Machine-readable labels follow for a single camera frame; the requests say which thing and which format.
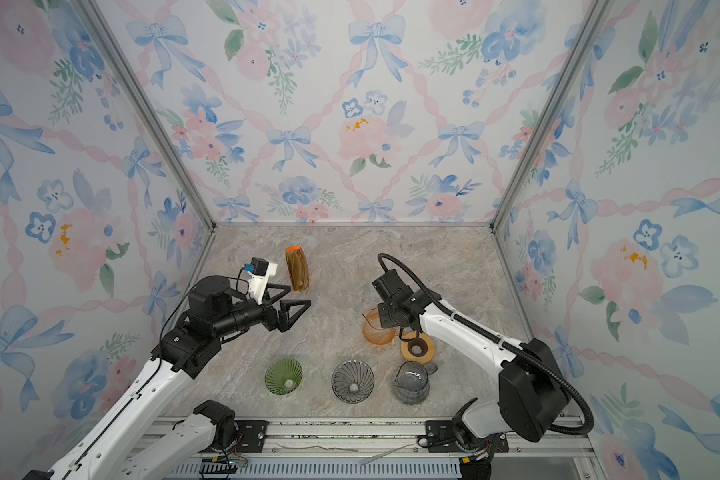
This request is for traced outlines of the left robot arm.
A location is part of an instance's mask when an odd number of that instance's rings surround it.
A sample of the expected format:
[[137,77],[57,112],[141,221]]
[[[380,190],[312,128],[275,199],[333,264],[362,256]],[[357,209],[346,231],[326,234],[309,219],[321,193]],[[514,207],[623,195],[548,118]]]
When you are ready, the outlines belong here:
[[243,434],[235,412],[214,400],[196,406],[191,415],[138,454],[132,452],[165,407],[194,380],[222,346],[256,325],[285,333],[310,308],[308,299],[289,299],[287,285],[269,284],[261,276],[256,297],[235,289],[233,278],[211,275],[187,293],[188,308],[164,334],[138,377],[97,425],[46,470],[31,470],[28,479],[162,479],[190,456],[206,449],[230,459]]

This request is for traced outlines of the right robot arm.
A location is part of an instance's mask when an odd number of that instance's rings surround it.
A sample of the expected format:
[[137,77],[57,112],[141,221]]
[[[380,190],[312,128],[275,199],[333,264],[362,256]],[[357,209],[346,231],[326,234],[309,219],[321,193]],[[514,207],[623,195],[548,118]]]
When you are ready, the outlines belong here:
[[387,289],[379,282],[373,287],[381,298],[378,310],[384,326],[409,327],[439,339],[492,376],[489,395],[468,401],[452,417],[453,436],[460,447],[475,450],[490,436],[507,432],[538,442],[551,429],[570,396],[548,374],[521,358],[527,353],[555,371],[548,347],[484,328],[447,301],[438,307],[436,293],[406,285]]

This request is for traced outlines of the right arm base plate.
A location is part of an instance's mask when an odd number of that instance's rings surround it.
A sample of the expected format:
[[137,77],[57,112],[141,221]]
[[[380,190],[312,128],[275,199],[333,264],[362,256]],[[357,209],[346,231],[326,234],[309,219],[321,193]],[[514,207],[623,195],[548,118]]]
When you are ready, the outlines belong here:
[[464,455],[489,452],[493,445],[495,453],[508,453],[506,435],[478,438],[466,427],[452,420],[427,420],[425,433],[417,439],[417,445],[429,453],[459,453]]

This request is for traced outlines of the orange glass carafe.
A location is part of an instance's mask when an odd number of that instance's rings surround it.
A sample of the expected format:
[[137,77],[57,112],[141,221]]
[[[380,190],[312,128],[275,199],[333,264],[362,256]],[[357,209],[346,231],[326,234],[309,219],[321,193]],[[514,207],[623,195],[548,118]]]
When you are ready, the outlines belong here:
[[382,346],[389,344],[398,335],[396,328],[383,328],[377,308],[363,314],[362,334],[372,345]]

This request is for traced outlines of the green ribbed dripper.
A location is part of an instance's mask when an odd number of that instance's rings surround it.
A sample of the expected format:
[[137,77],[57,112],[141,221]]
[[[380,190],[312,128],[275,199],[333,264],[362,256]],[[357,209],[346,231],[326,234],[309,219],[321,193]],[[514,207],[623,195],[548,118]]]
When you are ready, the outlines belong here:
[[296,390],[302,379],[302,366],[293,358],[275,361],[268,367],[264,376],[267,390],[277,396],[288,395]]

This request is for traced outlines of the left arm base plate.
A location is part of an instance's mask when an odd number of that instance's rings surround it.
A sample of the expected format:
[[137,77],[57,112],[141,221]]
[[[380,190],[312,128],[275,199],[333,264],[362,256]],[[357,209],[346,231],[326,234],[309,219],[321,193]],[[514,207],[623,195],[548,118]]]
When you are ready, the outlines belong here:
[[269,423],[265,420],[227,421],[213,426],[212,442],[200,453],[261,453]]

